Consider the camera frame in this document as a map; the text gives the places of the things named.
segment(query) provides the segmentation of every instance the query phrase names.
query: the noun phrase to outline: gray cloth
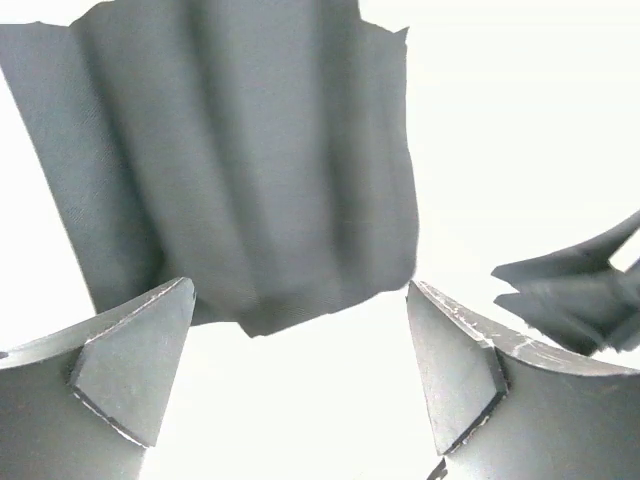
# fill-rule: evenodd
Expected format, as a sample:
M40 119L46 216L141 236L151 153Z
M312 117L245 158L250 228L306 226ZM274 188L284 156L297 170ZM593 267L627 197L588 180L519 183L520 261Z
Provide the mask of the gray cloth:
M194 324L266 335L408 282L406 31L357 3L117 0L0 26L99 311L184 275Z

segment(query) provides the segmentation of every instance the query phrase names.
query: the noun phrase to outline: gray fabric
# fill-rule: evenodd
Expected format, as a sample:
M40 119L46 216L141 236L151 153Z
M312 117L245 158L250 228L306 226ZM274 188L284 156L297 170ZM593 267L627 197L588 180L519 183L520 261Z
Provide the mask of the gray fabric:
M117 0L0 26L97 307L184 275L195 324L257 335L406 284L405 36L356 0Z

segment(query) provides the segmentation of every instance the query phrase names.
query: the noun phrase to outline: white background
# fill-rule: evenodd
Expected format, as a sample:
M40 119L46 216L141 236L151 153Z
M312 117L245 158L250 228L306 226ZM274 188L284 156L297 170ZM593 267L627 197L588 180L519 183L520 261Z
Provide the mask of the white background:
M0 22L68 24L93 1L0 2ZM409 34L417 276L515 328L491 304L497 264L600 233L638 208L640 4L363 0ZM6 85L0 82L0 347L93 313ZM429 426L400 293L266 339L190 332L144 480L423 480Z

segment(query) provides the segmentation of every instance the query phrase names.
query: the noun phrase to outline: pointed tip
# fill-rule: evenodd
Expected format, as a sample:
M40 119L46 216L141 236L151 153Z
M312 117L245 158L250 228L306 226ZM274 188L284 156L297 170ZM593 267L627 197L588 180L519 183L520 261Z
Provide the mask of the pointed tip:
M445 458L442 457L438 461L438 464L435 466L435 468L429 474L429 477L427 477L427 480L444 480L444 478L447 476L447 473L447 462Z
M178 278L137 300L138 308L85 344L69 384L113 428L149 447L157 441L191 325L195 288Z
M497 278L498 280L502 280L505 282L508 282L507 278L508 275L505 275L505 271L508 272L509 271L509 267L513 265L512 263L506 263L504 265L498 265L497 267L495 267L493 270L491 270L491 276L494 278Z
M502 295L498 295L493 303L505 310L515 313L512 309L517 309L519 297L521 297L519 293L503 293Z
M436 287L427 283L423 280L412 281L415 288L417 288L423 296L429 299L431 303L437 304L453 304L457 302L449 297L448 295L442 293Z
M403 42L407 41L407 36L409 35L409 28L404 27L402 30L398 30L395 35L397 35Z

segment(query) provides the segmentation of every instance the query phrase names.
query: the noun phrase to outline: gray plastic object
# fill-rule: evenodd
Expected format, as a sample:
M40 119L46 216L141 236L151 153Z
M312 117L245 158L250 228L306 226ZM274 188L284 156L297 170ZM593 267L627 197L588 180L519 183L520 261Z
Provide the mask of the gray plastic object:
M444 458L440 458L435 468L427 477L427 480L443 480L447 476L447 473L447 462Z
M625 272L610 257L640 228L640 211L607 232L549 255L496 267L518 293L495 303L558 344L591 355L640 345L640 261Z
M156 444L195 290L179 278L0 355L2 480L134 480Z
M452 478L640 478L640 371L540 343L423 282L407 306Z

